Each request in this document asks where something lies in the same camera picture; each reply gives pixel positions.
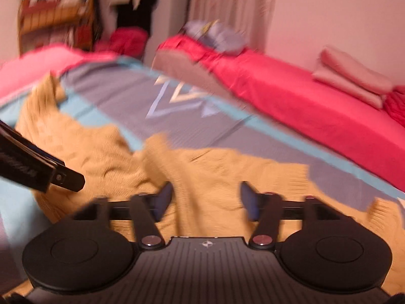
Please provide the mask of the tan cable knit cardigan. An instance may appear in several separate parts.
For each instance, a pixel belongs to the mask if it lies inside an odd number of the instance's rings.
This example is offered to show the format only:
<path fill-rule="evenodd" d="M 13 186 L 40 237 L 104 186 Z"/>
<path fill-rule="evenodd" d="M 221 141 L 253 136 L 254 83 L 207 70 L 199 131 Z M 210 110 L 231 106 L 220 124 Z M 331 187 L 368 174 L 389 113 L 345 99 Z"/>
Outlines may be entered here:
<path fill-rule="evenodd" d="M 383 288 L 390 294 L 404 291 L 404 229 L 396 203 L 375 198 L 366 211 L 359 211 L 326 196 L 309 179 L 306 165 L 278 163 L 232 149 L 172 149 L 160 134 L 132 152 L 116 126 L 87 128 L 60 112 L 58 103 L 64 98 L 60 82 L 46 75 L 23 102 L 16 123 L 22 136 L 85 177 L 80 192 L 54 185 L 46 192 L 34 192 L 51 222 L 94 198 L 125 201 L 169 182 L 174 198 L 158 225 L 165 239 L 175 235 L 249 237 L 254 225 L 239 196 L 239 184 L 247 181 L 261 192 L 275 192 L 287 200 L 316 196 L 379 235 L 393 254 Z"/>

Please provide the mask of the pile of dark clothes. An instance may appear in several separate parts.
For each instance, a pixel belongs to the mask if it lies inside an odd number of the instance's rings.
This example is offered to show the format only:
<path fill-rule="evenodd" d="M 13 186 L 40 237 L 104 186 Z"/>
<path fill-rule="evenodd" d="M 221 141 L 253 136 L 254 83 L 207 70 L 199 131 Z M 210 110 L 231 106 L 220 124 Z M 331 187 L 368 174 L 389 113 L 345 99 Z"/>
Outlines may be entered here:
<path fill-rule="evenodd" d="M 119 28 L 141 28 L 151 32 L 157 0 L 84 0 L 92 3 L 95 37 L 109 37 Z"/>

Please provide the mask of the pink bed cover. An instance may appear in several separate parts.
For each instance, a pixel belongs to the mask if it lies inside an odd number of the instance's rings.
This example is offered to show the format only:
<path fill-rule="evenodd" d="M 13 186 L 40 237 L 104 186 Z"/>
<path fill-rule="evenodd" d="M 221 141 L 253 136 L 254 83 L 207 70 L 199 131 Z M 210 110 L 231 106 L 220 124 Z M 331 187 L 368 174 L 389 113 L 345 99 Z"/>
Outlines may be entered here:
<path fill-rule="evenodd" d="M 63 44 L 52 44 L 1 64 L 1 104 L 30 91 L 48 73 L 59 76 L 84 63 L 114 61 L 112 51 L 85 52 Z"/>

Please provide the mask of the blue grey striped bedsheet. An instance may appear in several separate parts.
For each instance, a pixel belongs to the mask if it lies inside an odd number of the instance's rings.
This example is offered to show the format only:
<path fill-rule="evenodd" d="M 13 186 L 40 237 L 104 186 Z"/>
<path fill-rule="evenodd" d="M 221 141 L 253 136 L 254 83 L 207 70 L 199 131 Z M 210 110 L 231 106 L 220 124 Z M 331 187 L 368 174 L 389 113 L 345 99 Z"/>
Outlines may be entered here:
<path fill-rule="evenodd" d="M 404 193 L 350 160 L 291 132 L 271 119 L 243 110 L 223 98 L 179 80 L 167 78 L 121 58 L 84 63 L 62 75 L 67 100 L 61 111 L 84 126 L 115 124 L 131 150 L 140 150 L 147 137 L 164 132 L 172 147 L 221 147 L 279 163 L 307 165 L 309 179 L 327 196 L 365 211 L 375 198 L 399 206 L 402 226 Z M 201 94 L 191 102 L 172 102 L 172 94 Z M 1 120 L 15 126 L 27 93 L 1 104 Z M 1 178 L 1 291 L 25 278 L 22 249 L 50 223 L 26 188 Z"/>

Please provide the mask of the red blanket on far bed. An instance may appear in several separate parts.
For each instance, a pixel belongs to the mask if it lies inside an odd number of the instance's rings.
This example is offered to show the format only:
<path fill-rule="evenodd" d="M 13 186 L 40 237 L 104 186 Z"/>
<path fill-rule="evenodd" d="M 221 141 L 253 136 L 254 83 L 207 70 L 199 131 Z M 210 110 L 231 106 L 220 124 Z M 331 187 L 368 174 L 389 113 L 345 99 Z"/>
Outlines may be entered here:
<path fill-rule="evenodd" d="M 251 49 L 230 56 L 180 34 L 157 51 L 184 53 L 237 98 L 404 189 L 404 127 L 384 110 Z"/>

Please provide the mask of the wooden shelf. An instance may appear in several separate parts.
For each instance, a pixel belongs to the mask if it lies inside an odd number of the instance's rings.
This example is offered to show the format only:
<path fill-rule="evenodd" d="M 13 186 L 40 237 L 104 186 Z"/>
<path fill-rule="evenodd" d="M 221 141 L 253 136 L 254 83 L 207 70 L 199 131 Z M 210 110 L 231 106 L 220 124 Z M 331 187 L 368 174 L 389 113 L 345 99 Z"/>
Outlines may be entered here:
<path fill-rule="evenodd" d="M 17 19 L 18 53 L 25 53 L 23 40 L 26 36 L 61 28 L 73 30 L 73 47 L 91 51 L 94 45 L 94 20 L 94 0 L 68 4 L 39 2 L 31 7 L 22 3 Z"/>

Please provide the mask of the crimson ruffled cloth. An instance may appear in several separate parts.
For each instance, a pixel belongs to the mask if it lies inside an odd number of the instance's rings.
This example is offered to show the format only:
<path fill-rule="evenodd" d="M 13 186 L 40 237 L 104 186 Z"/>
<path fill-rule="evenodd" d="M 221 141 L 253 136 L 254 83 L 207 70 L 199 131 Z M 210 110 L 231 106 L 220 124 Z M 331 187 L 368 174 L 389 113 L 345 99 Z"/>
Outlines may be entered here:
<path fill-rule="evenodd" d="M 108 39 L 96 42 L 95 51 L 112 51 L 142 60 L 148 39 L 148 32 L 142 28 L 117 28 Z"/>

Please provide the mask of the red ruffled pillow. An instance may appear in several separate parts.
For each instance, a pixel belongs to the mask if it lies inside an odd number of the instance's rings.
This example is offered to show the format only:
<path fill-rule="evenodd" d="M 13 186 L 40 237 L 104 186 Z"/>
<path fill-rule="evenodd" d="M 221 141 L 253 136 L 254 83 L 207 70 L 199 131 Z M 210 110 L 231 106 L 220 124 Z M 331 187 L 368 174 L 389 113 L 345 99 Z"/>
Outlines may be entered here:
<path fill-rule="evenodd" d="M 389 117 L 405 127 L 405 87 L 397 86 L 384 100 L 384 110 Z"/>

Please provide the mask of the crumpled light blue cloth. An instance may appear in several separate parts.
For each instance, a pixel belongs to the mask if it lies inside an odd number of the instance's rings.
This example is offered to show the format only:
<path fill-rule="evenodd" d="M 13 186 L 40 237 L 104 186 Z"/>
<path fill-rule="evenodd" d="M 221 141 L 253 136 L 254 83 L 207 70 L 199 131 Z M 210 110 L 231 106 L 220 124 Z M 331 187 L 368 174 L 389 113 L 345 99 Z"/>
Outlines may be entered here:
<path fill-rule="evenodd" d="M 219 20 L 188 21 L 183 26 L 183 31 L 191 39 L 218 53 L 237 56 L 247 48 L 247 41 L 244 36 Z"/>

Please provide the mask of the pink patterned curtain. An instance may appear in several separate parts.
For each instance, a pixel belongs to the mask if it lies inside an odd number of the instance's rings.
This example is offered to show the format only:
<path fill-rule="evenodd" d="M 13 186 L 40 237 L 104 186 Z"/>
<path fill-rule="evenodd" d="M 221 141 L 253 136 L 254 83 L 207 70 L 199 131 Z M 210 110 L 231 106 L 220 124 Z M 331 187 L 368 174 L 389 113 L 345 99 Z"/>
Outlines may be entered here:
<path fill-rule="evenodd" d="M 220 21 L 264 51 L 275 0 L 189 0 L 188 20 Z"/>

